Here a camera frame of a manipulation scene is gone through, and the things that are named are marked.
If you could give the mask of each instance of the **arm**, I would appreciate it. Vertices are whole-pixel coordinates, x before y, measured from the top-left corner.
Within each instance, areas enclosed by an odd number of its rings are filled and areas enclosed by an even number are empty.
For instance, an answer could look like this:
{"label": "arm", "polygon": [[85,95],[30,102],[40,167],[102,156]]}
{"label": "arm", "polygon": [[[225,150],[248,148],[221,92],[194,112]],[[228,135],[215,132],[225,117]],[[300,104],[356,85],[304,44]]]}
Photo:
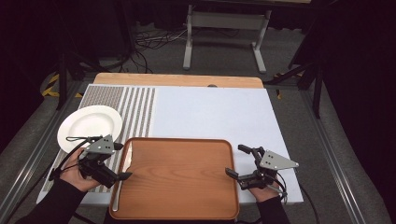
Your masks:
{"label": "arm", "polygon": [[68,160],[59,179],[46,197],[35,206],[26,216],[18,220],[17,224],[29,223],[68,223],[89,189],[99,186],[93,179],[84,179],[79,172],[77,161],[82,148],[77,150]]}
{"label": "arm", "polygon": [[256,198],[257,206],[262,218],[262,224],[289,224],[288,216],[283,209],[282,202],[276,191],[270,188],[249,189]]}

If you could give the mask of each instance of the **silver utensil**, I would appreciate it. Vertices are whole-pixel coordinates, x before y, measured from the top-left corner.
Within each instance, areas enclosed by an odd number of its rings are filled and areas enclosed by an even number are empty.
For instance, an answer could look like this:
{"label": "silver utensil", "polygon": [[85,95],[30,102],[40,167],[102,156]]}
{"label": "silver utensil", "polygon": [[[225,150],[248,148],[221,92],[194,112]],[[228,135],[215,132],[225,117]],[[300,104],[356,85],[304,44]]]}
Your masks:
{"label": "silver utensil", "polygon": [[[126,156],[125,156],[125,161],[122,166],[123,172],[126,172],[128,170],[128,168],[131,166],[131,161],[132,161],[132,144],[129,144],[128,151],[126,152]],[[122,180],[120,180],[120,182],[119,182],[116,196],[114,198],[114,202],[113,202],[113,206],[112,206],[113,212],[117,212],[119,210],[121,186],[122,186]]]}

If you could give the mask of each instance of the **white plate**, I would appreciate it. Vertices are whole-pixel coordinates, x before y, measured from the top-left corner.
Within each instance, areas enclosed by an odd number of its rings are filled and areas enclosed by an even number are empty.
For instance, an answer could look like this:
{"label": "white plate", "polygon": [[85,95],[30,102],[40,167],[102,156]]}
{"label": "white plate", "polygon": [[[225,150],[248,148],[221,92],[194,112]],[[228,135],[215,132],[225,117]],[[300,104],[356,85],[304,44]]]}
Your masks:
{"label": "white plate", "polygon": [[117,110],[106,105],[91,105],[67,117],[58,130],[58,143],[69,153],[83,140],[70,142],[66,137],[106,136],[111,134],[115,141],[121,132],[122,118]]}

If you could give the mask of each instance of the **brown tray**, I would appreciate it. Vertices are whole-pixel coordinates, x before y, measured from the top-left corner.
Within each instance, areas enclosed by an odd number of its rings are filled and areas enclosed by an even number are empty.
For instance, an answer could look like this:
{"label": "brown tray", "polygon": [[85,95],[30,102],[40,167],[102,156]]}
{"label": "brown tray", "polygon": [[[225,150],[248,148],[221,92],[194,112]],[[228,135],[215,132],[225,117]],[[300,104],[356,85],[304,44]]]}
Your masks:
{"label": "brown tray", "polygon": [[132,138],[133,172],[123,181],[115,219],[234,219],[239,212],[233,151],[225,140]]}

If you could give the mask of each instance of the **striped placemat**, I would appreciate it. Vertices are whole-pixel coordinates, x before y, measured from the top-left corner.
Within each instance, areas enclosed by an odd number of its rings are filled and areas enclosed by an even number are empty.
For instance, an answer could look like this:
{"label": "striped placemat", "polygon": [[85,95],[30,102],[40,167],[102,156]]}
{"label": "striped placemat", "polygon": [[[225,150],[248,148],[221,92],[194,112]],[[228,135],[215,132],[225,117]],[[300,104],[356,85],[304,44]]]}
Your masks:
{"label": "striped placemat", "polygon": [[[89,105],[107,105],[117,110],[122,117],[122,129],[116,142],[123,144],[132,137],[149,136],[157,94],[158,90],[152,87],[91,84],[78,109]],[[58,167],[66,155],[63,150],[59,150],[53,167]],[[122,150],[116,151],[106,160],[106,166],[117,172],[121,155]],[[47,178],[41,191],[48,192],[51,186],[52,182]],[[110,189],[100,186],[90,192],[110,192]]]}

